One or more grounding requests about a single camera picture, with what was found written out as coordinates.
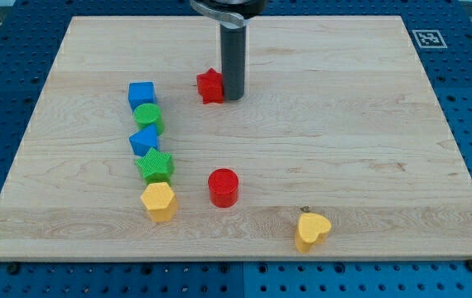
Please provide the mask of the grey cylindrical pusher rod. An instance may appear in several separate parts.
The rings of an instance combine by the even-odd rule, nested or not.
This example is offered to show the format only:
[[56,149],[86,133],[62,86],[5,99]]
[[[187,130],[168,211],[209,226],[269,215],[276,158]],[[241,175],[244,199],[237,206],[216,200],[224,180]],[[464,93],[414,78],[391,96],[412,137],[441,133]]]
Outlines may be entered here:
[[224,98],[239,100],[245,92],[246,27],[220,26]]

